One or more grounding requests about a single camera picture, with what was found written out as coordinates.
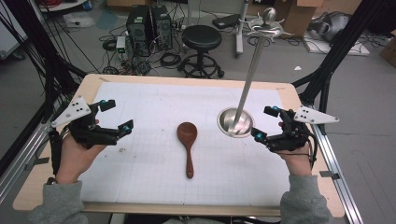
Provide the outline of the person's left hand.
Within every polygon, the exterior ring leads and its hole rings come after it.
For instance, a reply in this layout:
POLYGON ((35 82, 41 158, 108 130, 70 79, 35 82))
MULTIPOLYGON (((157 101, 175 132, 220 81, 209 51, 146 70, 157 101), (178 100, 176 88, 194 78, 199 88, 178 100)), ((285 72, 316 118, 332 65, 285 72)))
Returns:
POLYGON ((81 174, 86 172, 95 158, 106 148, 104 145, 94 145, 86 149, 68 134, 62 144, 61 162, 55 179, 58 184, 74 184, 81 174))

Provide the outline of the grey bag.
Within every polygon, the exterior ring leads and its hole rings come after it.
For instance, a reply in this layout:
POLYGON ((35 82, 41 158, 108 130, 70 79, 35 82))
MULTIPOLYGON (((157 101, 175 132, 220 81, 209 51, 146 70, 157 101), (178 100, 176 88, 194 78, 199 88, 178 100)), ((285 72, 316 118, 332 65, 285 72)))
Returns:
POLYGON ((340 11, 324 12, 309 23, 307 30, 315 31, 324 40, 332 43, 346 28, 350 18, 350 15, 340 11))

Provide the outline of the aluminium rail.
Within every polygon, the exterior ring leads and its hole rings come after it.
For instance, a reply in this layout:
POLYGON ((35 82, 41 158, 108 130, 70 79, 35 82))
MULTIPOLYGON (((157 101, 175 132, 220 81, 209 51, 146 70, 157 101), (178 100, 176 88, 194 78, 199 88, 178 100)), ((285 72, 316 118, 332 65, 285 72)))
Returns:
POLYGON ((47 144, 50 130, 49 122, 39 123, 27 134, 27 140, 21 145, 21 150, 11 160, 3 174, 0 175, 0 204, 10 193, 22 172, 33 169, 35 166, 34 157, 39 156, 44 145, 47 144))
POLYGON ((321 154, 330 172, 330 178, 337 190, 341 204, 346 212, 349 224, 364 224, 361 213, 347 185, 342 169, 333 152, 332 145, 326 133, 323 133, 323 125, 312 125, 312 130, 318 139, 321 154))

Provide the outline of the white flat board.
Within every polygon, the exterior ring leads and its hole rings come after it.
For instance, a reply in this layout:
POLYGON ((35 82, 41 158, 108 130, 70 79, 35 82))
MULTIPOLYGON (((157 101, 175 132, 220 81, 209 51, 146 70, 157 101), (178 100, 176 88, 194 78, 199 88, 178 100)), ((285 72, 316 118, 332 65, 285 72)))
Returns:
MULTIPOLYGON (((304 45, 310 53, 327 54, 332 48, 329 42, 312 32, 307 32, 304 35, 304 45)), ((369 54, 370 51, 360 41, 357 41, 348 52, 348 55, 353 56, 368 56, 369 54)))

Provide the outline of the large open cardboard box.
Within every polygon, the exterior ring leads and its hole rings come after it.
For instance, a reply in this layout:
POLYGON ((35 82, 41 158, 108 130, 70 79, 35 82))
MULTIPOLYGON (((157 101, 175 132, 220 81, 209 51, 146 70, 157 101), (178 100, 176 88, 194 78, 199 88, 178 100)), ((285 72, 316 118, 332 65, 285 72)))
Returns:
POLYGON ((286 32, 303 37, 315 11, 323 5, 324 0, 276 0, 274 7, 277 17, 286 32))

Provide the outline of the grey metal clip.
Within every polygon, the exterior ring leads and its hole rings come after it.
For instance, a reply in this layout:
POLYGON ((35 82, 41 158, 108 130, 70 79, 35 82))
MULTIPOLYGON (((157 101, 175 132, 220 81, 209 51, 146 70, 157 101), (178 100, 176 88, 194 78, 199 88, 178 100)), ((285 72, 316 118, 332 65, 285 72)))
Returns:
POLYGON ((335 174, 332 171, 319 171, 321 177, 330 177, 332 180, 340 178, 339 174, 335 174))
POLYGON ((31 163, 28 163, 28 164, 25 165, 24 171, 32 171, 33 168, 34 168, 36 165, 46 164, 46 163, 49 163, 49 161, 50 161, 50 158, 49 158, 49 157, 47 157, 47 158, 34 159, 31 163))

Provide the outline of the white grid mat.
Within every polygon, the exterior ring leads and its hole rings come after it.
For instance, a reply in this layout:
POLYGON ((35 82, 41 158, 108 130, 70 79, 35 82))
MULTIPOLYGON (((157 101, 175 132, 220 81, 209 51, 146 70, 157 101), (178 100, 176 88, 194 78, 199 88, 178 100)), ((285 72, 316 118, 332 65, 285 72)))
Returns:
POLYGON ((112 128, 134 121, 131 134, 107 147, 81 176, 85 202, 277 206, 289 188, 282 159, 252 137, 232 138, 217 116, 234 107, 238 88, 107 82, 95 98, 116 106, 98 115, 112 128), (177 127, 193 123, 194 176, 177 127))

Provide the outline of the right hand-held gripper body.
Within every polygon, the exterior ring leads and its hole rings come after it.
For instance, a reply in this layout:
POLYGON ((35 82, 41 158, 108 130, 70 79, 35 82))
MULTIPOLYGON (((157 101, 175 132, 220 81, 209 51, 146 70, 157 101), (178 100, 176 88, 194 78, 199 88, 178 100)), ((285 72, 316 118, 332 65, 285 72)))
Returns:
POLYGON ((306 123, 325 124, 335 123, 339 118, 319 112, 315 109, 301 105, 297 111, 279 108, 279 117, 282 119, 282 134, 267 136, 266 146, 270 151, 293 151, 303 147, 308 141, 310 131, 306 123))

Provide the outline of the white desk frame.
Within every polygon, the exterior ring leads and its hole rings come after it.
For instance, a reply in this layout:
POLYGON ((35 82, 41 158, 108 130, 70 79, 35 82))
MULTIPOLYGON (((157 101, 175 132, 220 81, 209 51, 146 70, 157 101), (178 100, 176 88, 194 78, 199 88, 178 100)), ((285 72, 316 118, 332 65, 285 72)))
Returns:
POLYGON ((249 0, 243 0, 242 10, 240 13, 240 19, 238 22, 237 33, 235 35, 235 57, 238 58, 243 54, 243 28, 246 21, 246 15, 248 12, 249 0))

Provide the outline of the brown wooden spoon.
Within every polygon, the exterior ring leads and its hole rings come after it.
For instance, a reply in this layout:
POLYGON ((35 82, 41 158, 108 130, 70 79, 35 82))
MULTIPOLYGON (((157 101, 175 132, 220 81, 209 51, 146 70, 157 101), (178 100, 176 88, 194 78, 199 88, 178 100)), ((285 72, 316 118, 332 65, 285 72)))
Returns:
POLYGON ((197 128, 193 123, 183 122, 177 127, 177 138, 180 143, 184 146, 187 152, 187 163, 186 163, 186 176, 187 178, 193 178, 194 170, 191 157, 191 147, 197 137, 197 128))

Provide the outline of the small cardboard box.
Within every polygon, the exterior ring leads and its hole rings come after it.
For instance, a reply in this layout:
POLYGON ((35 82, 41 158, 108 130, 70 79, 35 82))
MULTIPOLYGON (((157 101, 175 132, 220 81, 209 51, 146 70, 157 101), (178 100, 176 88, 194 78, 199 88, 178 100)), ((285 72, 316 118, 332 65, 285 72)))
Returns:
POLYGON ((396 35, 380 52, 380 56, 396 68, 396 35))

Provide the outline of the black computer tower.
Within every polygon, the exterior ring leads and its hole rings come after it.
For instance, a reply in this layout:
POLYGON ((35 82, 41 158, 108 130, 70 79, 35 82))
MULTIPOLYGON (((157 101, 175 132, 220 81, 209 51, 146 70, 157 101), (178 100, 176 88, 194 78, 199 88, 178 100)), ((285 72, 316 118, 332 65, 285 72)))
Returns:
POLYGON ((171 19, 166 6, 152 6, 151 15, 154 26, 154 39, 159 50, 173 47, 171 19))
POLYGON ((149 56, 149 42, 153 38, 149 6, 133 5, 126 28, 135 55, 149 56))

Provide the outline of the black round stool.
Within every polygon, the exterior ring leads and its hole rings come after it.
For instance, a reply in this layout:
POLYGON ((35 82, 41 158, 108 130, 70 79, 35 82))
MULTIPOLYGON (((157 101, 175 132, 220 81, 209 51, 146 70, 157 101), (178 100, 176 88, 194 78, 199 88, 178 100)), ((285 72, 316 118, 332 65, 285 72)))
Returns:
POLYGON ((207 25, 192 25, 182 32, 182 42, 196 54, 186 57, 177 67, 185 77, 211 78, 215 73, 219 78, 224 77, 224 71, 208 52, 217 48, 222 41, 218 30, 207 25))

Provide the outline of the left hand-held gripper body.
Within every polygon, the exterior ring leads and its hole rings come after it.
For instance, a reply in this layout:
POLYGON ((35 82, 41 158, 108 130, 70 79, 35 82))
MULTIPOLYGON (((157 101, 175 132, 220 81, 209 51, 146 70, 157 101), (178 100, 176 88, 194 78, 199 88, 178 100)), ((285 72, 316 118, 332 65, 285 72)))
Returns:
POLYGON ((51 127, 66 124, 73 138, 86 148, 94 145, 115 146, 120 139, 118 129, 102 128, 96 124, 95 116, 101 111, 99 102, 88 105, 80 95, 51 123, 51 127))

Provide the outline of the black flat device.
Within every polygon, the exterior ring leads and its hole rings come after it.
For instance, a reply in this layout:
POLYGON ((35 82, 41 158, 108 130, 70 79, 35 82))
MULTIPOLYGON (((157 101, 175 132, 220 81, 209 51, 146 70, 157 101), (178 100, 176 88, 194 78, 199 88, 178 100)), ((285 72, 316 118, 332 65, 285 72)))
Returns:
POLYGON ((214 19, 212 24, 218 29, 222 30, 229 27, 234 27, 240 19, 239 14, 232 14, 226 17, 214 19))

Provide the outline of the person's right hand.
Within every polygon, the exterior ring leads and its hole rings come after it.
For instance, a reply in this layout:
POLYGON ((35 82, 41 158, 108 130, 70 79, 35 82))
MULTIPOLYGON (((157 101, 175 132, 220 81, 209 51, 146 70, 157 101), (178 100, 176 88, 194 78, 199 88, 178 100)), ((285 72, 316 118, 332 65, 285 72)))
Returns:
POLYGON ((286 163, 291 175, 308 176, 312 175, 309 155, 306 153, 277 152, 286 163))

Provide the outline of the silver metal hook stand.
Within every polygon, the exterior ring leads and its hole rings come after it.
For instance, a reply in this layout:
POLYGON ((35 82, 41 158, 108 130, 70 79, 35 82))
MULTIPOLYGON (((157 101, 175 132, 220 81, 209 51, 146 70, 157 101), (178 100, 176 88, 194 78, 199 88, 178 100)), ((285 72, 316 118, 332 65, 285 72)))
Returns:
POLYGON ((250 30, 248 35, 256 35, 259 39, 250 62, 238 107, 225 108, 219 112, 217 117, 219 129, 226 135, 233 138, 247 137, 250 135, 250 131, 254 126, 253 116, 247 112, 244 107, 248 98, 252 80, 258 67, 259 59, 262 56, 264 42, 266 40, 273 41, 275 37, 281 35, 290 35, 290 33, 287 33, 281 25, 283 20, 277 21, 276 16, 276 9, 274 7, 268 7, 262 14, 258 14, 257 19, 245 21, 245 24, 250 30))

